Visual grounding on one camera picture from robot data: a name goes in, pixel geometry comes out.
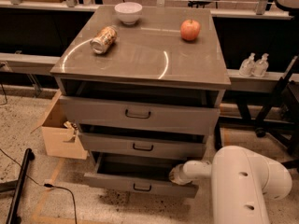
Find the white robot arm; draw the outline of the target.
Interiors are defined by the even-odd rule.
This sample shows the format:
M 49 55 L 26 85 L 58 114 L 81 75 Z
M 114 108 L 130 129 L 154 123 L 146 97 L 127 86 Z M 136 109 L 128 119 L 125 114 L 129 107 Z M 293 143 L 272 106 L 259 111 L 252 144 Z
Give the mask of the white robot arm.
M 213 161 L 186 161 L 169 179 L 187 185 L 211 179 L 214 224 L 270 224 L 265 199 L 281 200 L 292 189 L 292 177 L 280 162 L 244 147 L 227 146 Z

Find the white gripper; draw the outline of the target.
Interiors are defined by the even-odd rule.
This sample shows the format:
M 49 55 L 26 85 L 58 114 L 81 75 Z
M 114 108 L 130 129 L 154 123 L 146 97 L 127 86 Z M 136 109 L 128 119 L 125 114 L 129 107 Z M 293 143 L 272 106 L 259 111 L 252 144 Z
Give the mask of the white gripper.
M 177 165 L 169 173 L 169 180 L 178 185 L 186 185 L 194 180 L 193 165 L 190 162 Z

